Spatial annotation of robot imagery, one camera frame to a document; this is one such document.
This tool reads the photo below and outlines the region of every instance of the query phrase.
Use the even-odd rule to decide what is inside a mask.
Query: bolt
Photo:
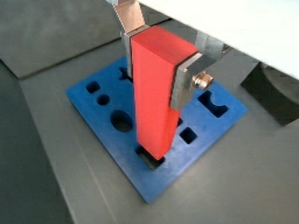
[[[206,72],[201,72],[192,76],[190,84],[194,88],[205,91],[213,82],[213,78],[206,74]]]

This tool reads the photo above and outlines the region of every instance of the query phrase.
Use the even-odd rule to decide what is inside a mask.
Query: blue shape sorter board
[[[126,58],[118,59],[66,90],[66,95],[97,139],[146,203],[177,179],[246,108],[214,81],[196,90],[181,110],[172,148],[149,168],[136,141],[133,85],[126,79]]]

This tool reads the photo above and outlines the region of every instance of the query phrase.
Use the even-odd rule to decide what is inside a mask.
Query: square hole
[[[88,90],[88,92],[89,92],[90,94],[93,94],[96,91],[98,91],[98,89],[100,89],[100,86],[98,86],[98,84],[97,84],[94,81],[92,81],[92,82],[86,85],[86,90]]]
[[[136,148],[134,153],[142,159],[144,163],[146,164],[150,170],[154,170],[164,162],[164,157],[156,160],[142,146],[138,146]]]
[[[192,141],[194,140],[194,138],[197,137],[197,135],[194,134],[194,132],[192,131],[190,128],[186,128],[181,134],[180,134],[181,140],[186,143],[190,144]]]
[[[178,121],[177,121],[177,127],[182,124],[182,119],[178,118]]]

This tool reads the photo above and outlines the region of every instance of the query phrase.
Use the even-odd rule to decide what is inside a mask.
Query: irregular shaped hole
[[[194,140],[194,138],[197,137],[197,135],[194,134],[194,132],[192,131],[192,129],[188,127],[186,129],[184,129],[184,131],[180,134],[181,140],[186,143],[190,144],[192,141]]]
[[[205,91],[198,96],[198,101],[216,117],[221,117],[229,109],[225,105],[217,106],[210,102],[210,91]]]
[[[109,97],[108,95],[102,94],[98,98],[97,98],[97,104],[104,106],[106,105],[109,102]]]
[[[177,121],[177,127],[182,124],[182,119],[178,118],[178,121]]]
[[[129,80],[130,82],[133,82],[133,79],[128,76],[126,74],[126,68],[125,67],[120,67],[118,68],[118,71],[121,72],[121,76],[120,76],[120,80],[124,81],[124,80]]]
[[[142,146],[138,146],[136,148],[134,153],[142,159],[145,165],[150,170],[154,170],[164,162],[164,157],[156,160]]]
[[[98,84],[97,84],[94,81],[92,81],[92,82],[86,85],[86,90],[88,90],[88,92],[89,92],[90,94],[93,94],[96,91],[98,91],[98,89],[100,89],[100,86],[98,86]]]
[[[112,113],[110,123],[120,132],[128,132],[133,128],[132,118],[122,110],[116,110]]]

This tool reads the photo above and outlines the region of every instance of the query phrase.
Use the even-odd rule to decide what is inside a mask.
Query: red block
[[[181,112],[170,108],[174,70],[197,49],[158,26],[130,41],[137,142],[160,159],[170,149]]]

